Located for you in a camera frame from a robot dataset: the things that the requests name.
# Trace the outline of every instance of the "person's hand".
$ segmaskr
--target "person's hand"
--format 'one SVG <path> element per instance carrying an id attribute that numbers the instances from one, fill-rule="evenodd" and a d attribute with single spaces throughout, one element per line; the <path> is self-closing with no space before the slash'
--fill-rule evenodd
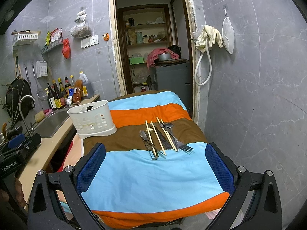
<path id="1" fill-rule="evenodd" d="M 22 184 L 20 181 L 15 178 L 15 189 L 16 189 L 16 200 L 18 201 L 19 206 L 24 207 L 26 205 L 26 201 L 23 198 Z M 9 195 L 7 192 L 0 190 L 0 201 L 8 201 Z"/>

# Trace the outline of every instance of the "orange plug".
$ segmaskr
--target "orange plug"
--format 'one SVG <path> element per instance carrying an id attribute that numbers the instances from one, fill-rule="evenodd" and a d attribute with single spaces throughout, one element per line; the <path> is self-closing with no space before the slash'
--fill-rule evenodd
<path id="1" fill-rule="evenodd" d="M 102 37 L 105 41 L 108 41 L 110 39 L 110 35 L 108 33 L 105 33 Z"/>

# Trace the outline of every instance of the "white hose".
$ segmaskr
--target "white hose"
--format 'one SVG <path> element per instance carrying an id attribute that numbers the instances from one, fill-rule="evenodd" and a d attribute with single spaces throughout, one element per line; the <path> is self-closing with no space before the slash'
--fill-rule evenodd
<path id="1" fill-rule="evenodd" d="M 195 81 L 196 85 L 199 85 L 199 86 L 205 85 L 209 81 L 209 79 L 211 77 L 211 72 L 212 72 L 212 64 L 211 64 L 211 58 L 210 58 L 209 49 L 208 49 L 208 41 L 205 41 L 205 45 L 206 45 L 206 52 L 207 52 L 207 56 L 208 56 L 208 60 L 209 60 L 209 75 L 208 75 L 208 78 L 205 80 L 205 82 L 198 83 L 196 75 L 197 75 L 199 65 L 201 63 L 201 59 L 203 58 L 203 55 L 204 55 L 204 53 L 201 53 L 201 56 L 199 57 L 199 60 L 197 62 L 195 72 L 194 72 L 194 81 Z"/>

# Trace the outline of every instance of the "metal screw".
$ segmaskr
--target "metal screw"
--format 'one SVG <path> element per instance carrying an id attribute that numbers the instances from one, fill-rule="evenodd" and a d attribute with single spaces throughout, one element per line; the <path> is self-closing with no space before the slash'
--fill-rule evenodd
<path id="1" fill-rule="evenodd" d="M 243 166 L 240 166 L 240 167 L 238 168 L 238 170 L 239 170 L 241 173 L 244 173 L 244 172 L 246 171 L 246 168 L 243 167 Z"/>
<path id="2" fill-rule="evenodd" d="M 38 172 L 37 172 L 37 175 L 42 175 L 44 173 L 44 170 L 39 170 Z"/>
<path id="3" fill-rule="evenodd" d="M 267 175 L 268 175 L 268 176 L 272 176 L 272 175 L 273 175 L 273 172 L 270 171 L 270 170 L 268 170 L 268 171 L 267 171 Z"/>
<path id="4" fill-rule="evenodd" d="M 73 170 L 73 167 L 72 166 L 67 166 L 66 168 L 65 168 L 65 171 L 66 172 L 70 172 L 70 171 L 72 171 Z"/>

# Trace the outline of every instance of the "frying pan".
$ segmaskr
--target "frying pan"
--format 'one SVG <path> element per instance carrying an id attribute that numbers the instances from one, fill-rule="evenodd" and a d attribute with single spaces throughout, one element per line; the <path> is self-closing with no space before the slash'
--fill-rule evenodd
<path id="1" fill-rule="evenodd" d="M 9 85 L 5 96 L 5 105 L 3 108 L 7 109 L 7 113 L 12 120 L 12 123 L 21 121 L 21 115 L 18 113 L 19 99 L 25 95 L 32 95 L 29 83 L 23 78 L 17 78 Z M 31 109 L 35 107 L 30 98 L 25 98 L 22 102 L 21 112 L 26 117 Z"/>

